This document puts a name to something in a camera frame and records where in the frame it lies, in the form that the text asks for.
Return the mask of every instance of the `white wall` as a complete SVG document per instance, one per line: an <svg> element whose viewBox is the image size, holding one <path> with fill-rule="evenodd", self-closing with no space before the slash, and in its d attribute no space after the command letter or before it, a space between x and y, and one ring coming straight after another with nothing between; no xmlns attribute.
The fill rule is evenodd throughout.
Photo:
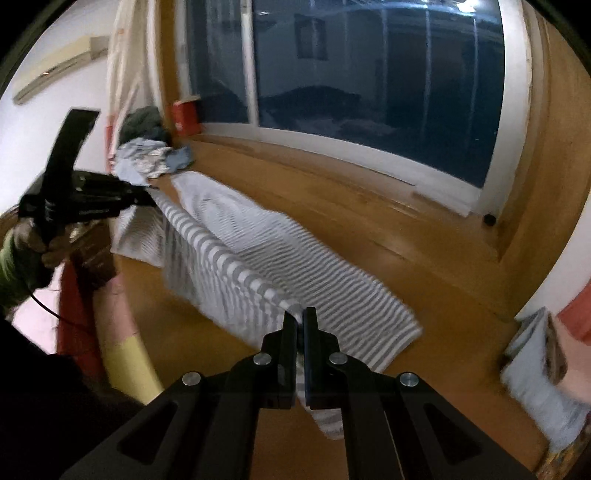
<svg viewBox="0 0 591 480"><path fill-rule="evenodd" d="M591 195L560 258L518 318L545 306L558 313L575 298L591 278Z"/></svg>
<svg viewBox="0 0 591 480"><path fill-rule="evenodd" d="M18 72L83 35L110 35L119 0L78 0L35 43ZM0 99L0 212L16 204L44 169L70 108L106 107L106 59L57 80L23 105L12 82ZM80 152L77 168L105 170L105 114Z"/></svg>

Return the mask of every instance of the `metal bolt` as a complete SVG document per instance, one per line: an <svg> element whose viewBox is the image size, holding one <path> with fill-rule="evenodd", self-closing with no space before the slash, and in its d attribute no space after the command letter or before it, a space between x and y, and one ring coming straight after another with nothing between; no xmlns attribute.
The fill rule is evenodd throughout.
<svg viewBox="0 0 591 480"><path fill-rule="evenodd" d="M418 376L412 372L406 372L400 375L400 383L405 387L416 387L418 385Z"/></svg>
<svg viewBox="0 0 591 480"><path fill-rule="evenodd" d="M329 361L333 365L344 365L347 363L347 355L345 355L343 352L331 353L329 356Z"/></svg>
<svg viewBox="0 0 591 480"><path fill-rule="evenodd" d="M189 372L183 375L183 383L188 387L197 385L201 381L201 375L197 372Z"/></svg>
<svg viewBox="0 0 591 480"><path fill-rule="evenodd" d="M271 363L271 360L273 360L271 355L263 352L256 354L253 358L253 361L257 365L269 365Z"/></svg>

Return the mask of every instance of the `black cable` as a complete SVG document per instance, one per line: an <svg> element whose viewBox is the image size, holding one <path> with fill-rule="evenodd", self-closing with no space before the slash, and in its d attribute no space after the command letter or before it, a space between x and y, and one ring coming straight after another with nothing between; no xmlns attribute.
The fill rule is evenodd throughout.
<svg viewBox="0 0 591 480"><path fill-rule="evenodd" d="M95 333L92 332L91 330L89 330L88 328L86 328L83 325L78 325L77 323L71 322L70 320L66 320L64 317L62 317L61 315L59 315L58 313L54 312L53 310L51 310L49 307L47 307L46 305L43 304L43 302L41 302L41 300L39 300L32 291L29 290L29 296L35 301L35 303L37 303L37 305L39 305L43 310L45 310L47 313L51 313L55 318L57 318L59 321L64 322L70 326L73 326L75 328L78 328L79 330L82 330L83 332L87 333L90 336L95 336Z"/></svg>
<svg viewBox="0 0 591 480"><path fill-rule="evenodd" d="M54 312L49 307L47 307L41 300L39 300L35 296L35 294L31 291L31 289L29 288L29 285L27 284L27 282L25 280L25 277L22 274L20 263L18 262L18 260L16 258L14 259L14 265L15 265L15 273L17 274L18 279L21 281L21 283L25 287L27 293L35 301L35 303L37 303L43 310L45 310L47 313L53 315L59 321L64 322L67 325L70 325L70 326L72 326L74 328L77 328L77 329L81 330L85 334L89 335L91 338L95 338L96 337L96 333L94 331L92 331L92 330L84 327L83 325L78 325L77 323L74 323L74 322L71 322L70 320L65 319L63 316L61 316L58 313ZM83 350L82 352L76 353L74 356L82 356L82 355L85 355L85 354L87 354L87 353L89 353L91 351L94 351L94 350L95 350L95 347L92 347L92 348L89 348L87 350Z"/></svg>

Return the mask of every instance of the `pile of clothes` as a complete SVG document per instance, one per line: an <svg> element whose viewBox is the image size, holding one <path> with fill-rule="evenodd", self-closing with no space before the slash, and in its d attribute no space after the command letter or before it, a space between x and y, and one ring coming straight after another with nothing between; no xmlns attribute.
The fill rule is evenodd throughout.
<svg viewBox="0 0 591 480"><path fill-rule="evenodd" d="M134 185L148 185L164 173L174 173L193 162L189 147L174 150L156 107L129 114L119 134L113 174Z"/></svg>

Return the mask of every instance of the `red object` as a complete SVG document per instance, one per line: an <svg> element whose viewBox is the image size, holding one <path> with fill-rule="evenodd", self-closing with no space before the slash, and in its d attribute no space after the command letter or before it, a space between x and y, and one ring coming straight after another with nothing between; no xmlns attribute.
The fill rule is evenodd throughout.
<svg viewBox="0 0 591 480"><path fill-rule="evenodd" d="M557 316L574 338L591 345L591 282Z"/></svg>
<svg viewBox="0 0 591 480"><path fill-rule="evenodd" d="M197 118L196 102L199 97L178 100L173 105L174 126L179 136L189 137L201 133L201 124Z"/></svg>
<svg viewBox="0 0 591 480"><path fill-rule="evenodd" d="M64 265L61 275L60 320L57 324L57 354L70 355L87 377L106 378L96 337L92 292L79 283L74 266Z"/></svg>

